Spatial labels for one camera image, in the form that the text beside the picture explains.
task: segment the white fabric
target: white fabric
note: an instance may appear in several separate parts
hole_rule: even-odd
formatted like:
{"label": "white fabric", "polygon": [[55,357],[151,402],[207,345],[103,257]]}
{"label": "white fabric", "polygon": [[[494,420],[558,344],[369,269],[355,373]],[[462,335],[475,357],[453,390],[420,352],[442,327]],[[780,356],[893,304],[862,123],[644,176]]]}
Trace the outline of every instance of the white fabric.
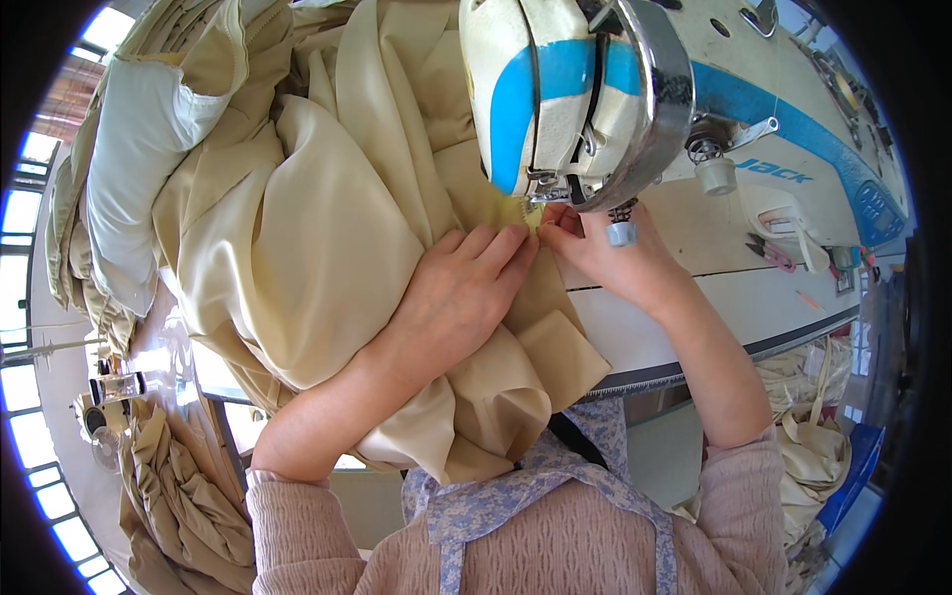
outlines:
{"label": "white fabric", "polygon": [[108,293],[139,316],[155,297],[152,203],[188,151],[218,123],[232,95],[197,94],[182,75],[163,61],[116,56],[89,165],[93,269]]}

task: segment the left hand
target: left hand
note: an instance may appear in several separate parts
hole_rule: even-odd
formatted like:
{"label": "left hand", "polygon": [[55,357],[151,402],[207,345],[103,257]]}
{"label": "left hand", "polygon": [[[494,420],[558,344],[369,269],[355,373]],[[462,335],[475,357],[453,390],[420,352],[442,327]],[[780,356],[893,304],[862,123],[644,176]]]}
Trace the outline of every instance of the left hand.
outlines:
{"label": "left hand", "polygon": [[420,259],[389,324],[367,347],[387,353],[400,380],[423,388],[489,339],[538,250],[526,225],[450,231]]}

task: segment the forearm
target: forearm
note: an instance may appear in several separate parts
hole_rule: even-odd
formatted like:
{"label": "forearm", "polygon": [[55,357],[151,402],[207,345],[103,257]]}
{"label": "forearm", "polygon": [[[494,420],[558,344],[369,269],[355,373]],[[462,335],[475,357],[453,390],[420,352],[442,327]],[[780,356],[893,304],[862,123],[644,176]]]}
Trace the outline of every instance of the forearm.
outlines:
{"label": "forearm", "polygon": [[771,424],[764,383],[750,357],[692,279],[658,322],[681,362],[710,444],[741,445]]}
{"label": "forearm", "polygon": [[428,380],[403,374],[383,339],[281,409],[261,432],[251,468],[294,481],[325,479],[343,453],[423,388]]}

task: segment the pink sweater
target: pink sweater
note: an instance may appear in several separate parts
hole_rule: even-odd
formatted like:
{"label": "pink sweater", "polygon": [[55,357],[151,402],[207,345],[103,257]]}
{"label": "pink sweater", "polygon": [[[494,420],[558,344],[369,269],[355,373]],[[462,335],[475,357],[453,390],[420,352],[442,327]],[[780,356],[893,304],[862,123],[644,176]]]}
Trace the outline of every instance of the pink sweater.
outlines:
{"label": "pink sweater", "polygon": [[[773,427],[750,444],[708,450],[696,525],[674,517],[682,593],[783,589],[783,459]],[[426,518],[384,539],[368,562],[327,488],[272,481],[248,492],[255,593],[438,593],[439,547]],[[654,527],[594,487],[569,481],[466,546],[464,593],[652,593]]]}

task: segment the hand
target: hand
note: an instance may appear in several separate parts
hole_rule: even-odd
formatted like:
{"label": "hand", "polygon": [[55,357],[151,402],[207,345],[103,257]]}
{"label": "hand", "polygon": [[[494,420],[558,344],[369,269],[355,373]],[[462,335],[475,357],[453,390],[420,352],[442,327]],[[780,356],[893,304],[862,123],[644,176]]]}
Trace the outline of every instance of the hand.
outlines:
{"label": "hand", "polygon": [[423,388],[485,343],[512,305],[539,240],[525,225],[453,230],[427,252],[389,324],[368,347]]}
{"label": "hand", "polygon": [[644,204],[635,205],[631,220],[638,242],[614,248],[605,232],[611,224],[607,212],[580,215],[570,205],[557,203],[545,206],[537,233],[592,281],[659,320],[698,288],[664,247]]}

